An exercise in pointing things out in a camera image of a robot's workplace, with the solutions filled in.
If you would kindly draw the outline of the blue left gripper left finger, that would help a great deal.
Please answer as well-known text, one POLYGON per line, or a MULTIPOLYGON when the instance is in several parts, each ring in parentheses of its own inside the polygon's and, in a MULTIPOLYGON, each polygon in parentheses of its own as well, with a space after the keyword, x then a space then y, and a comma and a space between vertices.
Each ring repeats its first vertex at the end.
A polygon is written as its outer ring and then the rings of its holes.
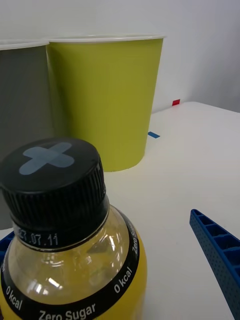
POLYGON ((8 249, 8 246, 10 245, 12 239, 14 238, 15 234, 14 232, 10 232, 7 234, 3 239, 0 240, 0 252, 6 252, 8 249))

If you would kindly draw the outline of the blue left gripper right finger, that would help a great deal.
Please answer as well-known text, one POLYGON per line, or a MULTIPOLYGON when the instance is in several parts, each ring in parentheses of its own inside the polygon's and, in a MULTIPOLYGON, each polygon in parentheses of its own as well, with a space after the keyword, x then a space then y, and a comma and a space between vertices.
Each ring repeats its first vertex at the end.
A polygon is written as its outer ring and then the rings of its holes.
POLYGON ((233 318, 240 319, 240 240, 196 209, 189 224, 233 318))

